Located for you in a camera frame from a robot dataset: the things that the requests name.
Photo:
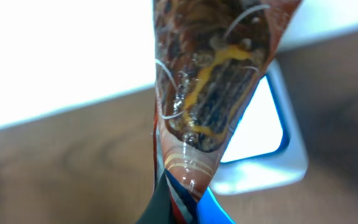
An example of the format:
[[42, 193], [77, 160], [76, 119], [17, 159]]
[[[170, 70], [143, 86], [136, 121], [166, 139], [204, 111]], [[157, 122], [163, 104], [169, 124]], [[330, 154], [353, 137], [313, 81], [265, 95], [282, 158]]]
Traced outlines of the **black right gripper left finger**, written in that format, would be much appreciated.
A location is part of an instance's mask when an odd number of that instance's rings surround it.
[[176, 224], [166, 180], [160, 180], [136, 224]]

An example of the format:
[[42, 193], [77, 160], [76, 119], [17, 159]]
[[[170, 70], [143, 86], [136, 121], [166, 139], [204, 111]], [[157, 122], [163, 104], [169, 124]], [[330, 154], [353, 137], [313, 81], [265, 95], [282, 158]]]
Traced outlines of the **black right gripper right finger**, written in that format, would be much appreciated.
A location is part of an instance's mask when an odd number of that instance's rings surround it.
[[199, 224], [235, 224], [208, 187], [197, 205]]

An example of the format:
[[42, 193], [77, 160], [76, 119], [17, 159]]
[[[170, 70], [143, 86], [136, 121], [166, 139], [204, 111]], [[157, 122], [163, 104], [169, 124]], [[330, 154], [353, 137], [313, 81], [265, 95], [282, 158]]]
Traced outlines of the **red chocolate bar wrapper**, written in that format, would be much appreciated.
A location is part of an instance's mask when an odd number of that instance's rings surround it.
[[154, 0], [154, 191], [176, 223], [198, 223], [238, 121], [300, 0]]

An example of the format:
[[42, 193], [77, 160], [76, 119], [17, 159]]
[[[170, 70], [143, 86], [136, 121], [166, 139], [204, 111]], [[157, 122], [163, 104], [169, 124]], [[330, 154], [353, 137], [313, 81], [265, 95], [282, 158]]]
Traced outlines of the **white barcode scanner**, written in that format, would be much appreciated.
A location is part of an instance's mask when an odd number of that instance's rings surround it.
[[308, 156], [277, 60], [239, 121], [211, 181], [218, 195], [237, 195], [301, 181]]

